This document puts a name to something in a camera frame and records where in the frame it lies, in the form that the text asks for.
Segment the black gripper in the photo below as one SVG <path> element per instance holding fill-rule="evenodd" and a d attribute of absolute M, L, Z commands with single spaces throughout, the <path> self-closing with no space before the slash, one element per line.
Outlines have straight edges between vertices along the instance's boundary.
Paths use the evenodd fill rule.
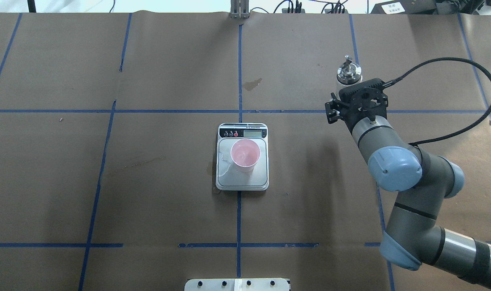
<path fill-rule="evenodd" d="M 388 96 L 384 94 L 385 82 L 380 78 L 356 83 L 341 89 L 336 95 L 331 92 L 325 103 L 328 124 L 344 121 L 349 130 L 364 118 L 374 122 L 376 117 L 387 118 Z"/>

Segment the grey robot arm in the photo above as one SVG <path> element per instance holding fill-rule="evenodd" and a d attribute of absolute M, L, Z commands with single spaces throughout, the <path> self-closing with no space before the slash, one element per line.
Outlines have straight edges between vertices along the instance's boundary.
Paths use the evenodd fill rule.
<path fill-rule="evenodd" d="M 464 186 L 462 169 L 405 143 L 388 122 L 383 90 L 375 78 L 331 93 L 325 103 L 328 123 L 345 123 L 379 188 L 397 192 L 381 255 L 403 269 L 417 271 L 427 264 L 491 289 L 491 245 L 436 223 L 443 200 Z"/>

